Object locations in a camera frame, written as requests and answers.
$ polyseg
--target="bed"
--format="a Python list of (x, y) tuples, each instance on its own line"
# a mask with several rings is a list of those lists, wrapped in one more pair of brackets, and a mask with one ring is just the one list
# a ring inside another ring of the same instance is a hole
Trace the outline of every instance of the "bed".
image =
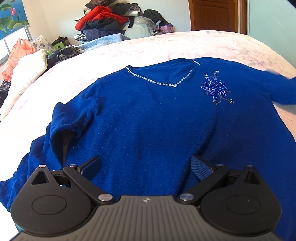
[[(67, 103), (97, 78), (124, 68), (148, 66), (176, 58), (214, 57), (240, 62), (287, 78), (296, 69), (265, 44), (242, 34), (220, 31), (171, 33), (126, 40), (62, 61), (35, 81), (17, 100), (0, 124), (0, 181), (9, 179), (31, 142), (45, 134), (54, 106)], [(278, 114), (296, 139), (296, 106), (275, 104)], [(0, 241), (17, 230), (10, 214), (0, 206)]]

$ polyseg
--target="wooden door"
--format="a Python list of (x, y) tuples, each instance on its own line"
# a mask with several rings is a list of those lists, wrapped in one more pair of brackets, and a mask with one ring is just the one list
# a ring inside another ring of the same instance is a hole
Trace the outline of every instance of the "wooden door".
[(189, 0), (191, 29), (238, 32), (237, 0)]

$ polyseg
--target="blue sweater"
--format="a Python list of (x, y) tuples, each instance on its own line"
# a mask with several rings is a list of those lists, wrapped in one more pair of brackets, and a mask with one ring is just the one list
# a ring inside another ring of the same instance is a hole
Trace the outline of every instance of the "blue sweater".
[[(198, 154), (232, 169), (255, 165), (282, 205), (276, 233), (295, 241), (296, 144), (272, 101), (296, 104), (296, 78), (216, 58), (128, 66), (56, 105), (46, 135), (0, 182), (0, 201), (9, 210), (39, 164), (57, 170), (95, 155), (103, 163), (93, 183), (115, 197), (177, 195), (198, 183)], [(75, 134), (66, 163), (64, 130)]]

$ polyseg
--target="purple beaded flower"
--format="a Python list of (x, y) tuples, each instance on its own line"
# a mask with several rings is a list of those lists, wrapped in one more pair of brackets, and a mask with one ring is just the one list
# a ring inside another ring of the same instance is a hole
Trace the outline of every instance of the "purple beaded flower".
[[(215, 71), (214, 77), (210, 76), (208, 74), (205, 74), (206, 82), (202, 83), (203, 85), (201, 86), (202, 89), (206, 90), (207, 95), (213, 96), (213, 103), (219, 104), (221, 101), (227, 100), (225, 96), (227, 96), (227, 92), (230, 93), (230, 91), (225, 91), (227, 90), (224, 81), (218, 79), (218, 74), (219, 71)], [(229, 103), (233, 104), (234, 101), (232, 99), (228, 100)]]

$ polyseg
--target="light green wall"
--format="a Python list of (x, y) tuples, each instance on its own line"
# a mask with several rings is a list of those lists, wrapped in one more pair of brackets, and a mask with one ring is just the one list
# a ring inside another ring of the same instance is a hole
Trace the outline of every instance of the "light green wall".
[(296, 9), (287, 0), (248, 0), (249, 35), (296, 68)]

